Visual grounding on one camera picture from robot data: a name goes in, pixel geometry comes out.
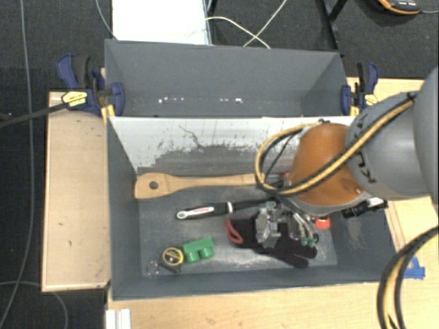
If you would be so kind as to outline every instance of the clamp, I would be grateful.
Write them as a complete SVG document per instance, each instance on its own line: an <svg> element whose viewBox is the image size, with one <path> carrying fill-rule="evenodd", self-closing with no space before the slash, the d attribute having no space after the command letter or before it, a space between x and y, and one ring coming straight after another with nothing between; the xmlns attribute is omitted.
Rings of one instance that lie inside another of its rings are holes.
<svg viewBox="0 0 439 329"><path fill-rule="evenodd" d="M355 92L349 85L343 85L340 96L340 105L344 115L357 115L368 106L375 105L377 98L373 90L378 83L378 68L369 62L367 72L361 62L357 63L359 82L355 83Z"/></svg>
<svg viewBox="0 0 439 329"><path fill-rule="evenodd" d="M101 116L101 109L113 105L116 116L121 116L125 106L122 84L114 82L105 89L105 79L99 70L93 70L93 81L88 74L89 56L74 56L68 53L56 62L58 77L66 84L68 93L62 102L68 110L80 110Z"/></svg>

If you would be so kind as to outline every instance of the yellow tape measure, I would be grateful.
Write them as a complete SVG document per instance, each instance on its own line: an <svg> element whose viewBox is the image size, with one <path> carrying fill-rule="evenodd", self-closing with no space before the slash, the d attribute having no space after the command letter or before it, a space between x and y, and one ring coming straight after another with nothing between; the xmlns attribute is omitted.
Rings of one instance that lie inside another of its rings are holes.
<svg viewBox="0 0 439 329"><path fill-rule="evenodd" d="M176 247L168 247L163 251L161 258L163 264L168 267L179 267L185 260L183 252Z"/></svg>

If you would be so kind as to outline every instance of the white cable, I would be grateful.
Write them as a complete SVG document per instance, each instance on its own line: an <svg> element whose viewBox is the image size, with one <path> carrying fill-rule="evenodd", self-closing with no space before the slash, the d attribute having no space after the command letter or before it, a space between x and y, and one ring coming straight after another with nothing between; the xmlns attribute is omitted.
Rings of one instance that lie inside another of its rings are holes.
<svg viewBox="0 0 439 329"><path fill-rule="evenodd" d="M95 3L96 3L97 11L99 12L99 15L101 16L101 20L102 20L102 22L104 22L104 25L105 25L105 27L107 28L108 32L111 34L111 36L112 36L115 40L117 40L116 36L112 33L112 30L111 30L110 26L107 24L107 21L105 20L104 15L102 14L101 7L100 7L100 5L99 5L99 1L98 1L98 0L95 0Z"/></svg>
<svg viewBox="0 0 439 329"><path fill-rule="evenodd" d="M11 282L0 282L0 287L4 287L7 285L16 285L17 282L11 281ZM28 285L30 287L36 287L39 288L40 284L37 282L28 282L26 280L20 281L20 285ZM64 300L57 294L57 293L51 293L55 298L58 300L62 307L62 312L64 313L64 329L67 329L69 327L69 312L66 307L66 303Z"/></svg>
<svg viewBox="0 0 439 329"><path fill-rule="evenodd" d="M207 17L206 21L211 20L211 19L221 19L224 21L228 21L230 23L232 23L234 26L238 27L240 30L244 31L245 33L251 35L253 37L252 40L258 40L263 46L265 46L267 49L271 49L271 47L269 46L269 44L267 44L265 41L263 41L262 39L260 39L258 36L255 36L252 32L250 32L248 29L242 27L241 25L239 25L238 23L236 23L235 21L228 19L227 17L223 17L223 16L214 16L214 17Z"/></svg>
<svg viewBox="0 0 439 329"><path fill-rule="evenodd" d="M246 42L243 46L247 47L254 39L257 39L261 35L261 33L268 27L268 25L273 21L274 17L283 9L288 0L283 0L282 4L278 7L278 9L273 13L273 15L268 19L265 25L256 33L253 38L251 38L248 42Z"/></svg>
<svg viewBox="0 0 439 329"><path fill-rule="evenodd" d="M26 41L26 29L25 29L25 13L23 7L23 0L20 0L21 9L21 33L23 37L23 51L25 58L25 71L26 71L26 83L27 83L27 110L32 113L32 91L30 85L30 74L29 74L29 59L27 57L27 41ZM3 327L6 317L12 307L14 302L16 292L19 289L23 273L25 271L27 257L29 256L30 243L32 239L32 232L34 230L34 216L35 216L35 158L34 158L34 122L29 121L29 164L30 164L30 218L29 218L29 230L27 232L27 241L25 248L25 255L23 257L23 262L21 263L21 268L19 271L19 276L15 282L14 290L12 291L11 297L9 299L8 305L6 306L5 312L1 317L0 329Z"/></svg>

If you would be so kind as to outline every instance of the gray bin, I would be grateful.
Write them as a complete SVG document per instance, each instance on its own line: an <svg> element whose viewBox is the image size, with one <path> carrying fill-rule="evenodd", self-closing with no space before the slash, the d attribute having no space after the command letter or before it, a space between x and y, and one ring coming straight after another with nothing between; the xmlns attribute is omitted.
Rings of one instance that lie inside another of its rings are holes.
<svg viewBox="0 0 439 329"><path fill-rule="evenodd" d="M188 68L178 66L188 59ZM255 187L197 188L150 200L132 195L135 180L148 171L181 176L251 173L254 154L270 134L317 119L297 118L301 115L339 114L340 88L346 79L336 53L108 41L106 72L108 82L123 83L127 96L124 116L111 118L107 126L114 300L379 279L394 253L383 213L348 221L334 214L331 230L320 233L316 259L306 269L294 269L236 248L226 238L223 217L175 219L181 208L266 196ZM219 78L208 77L211 72ZM254 74L259 76L252 82L244 81ZM171 96L177 93L184 98L180 103ZM170 103L163 102L166 97ZM241 103L231 101L236 98ZM288 170L293 155L292 147L277 169ZM165 247L206 236L215 242L213 258L184 265L177 276L148 273Z"/></svg>

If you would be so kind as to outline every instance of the orange object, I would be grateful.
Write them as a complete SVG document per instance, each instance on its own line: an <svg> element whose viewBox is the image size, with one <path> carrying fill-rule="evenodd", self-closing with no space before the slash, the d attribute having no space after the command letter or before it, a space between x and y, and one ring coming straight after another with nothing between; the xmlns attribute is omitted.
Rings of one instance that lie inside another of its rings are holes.
<svg viewBox="0 0 439 329"><path fill-rule="evenodd" d="M316 226L317 230L326 230L331 227L331 220L329 219L329 217L325 219L317 218L314 225Z"/></svg>
<svg viewBox="0 0 439 329"><path fill-rule="evenodd" d="M345 147L349 127L339 123L317 125L301 138L288 179L295 184L315 173L336 157ZM347 165L297 198L315 206L347 204L363 193Z"/></svg>

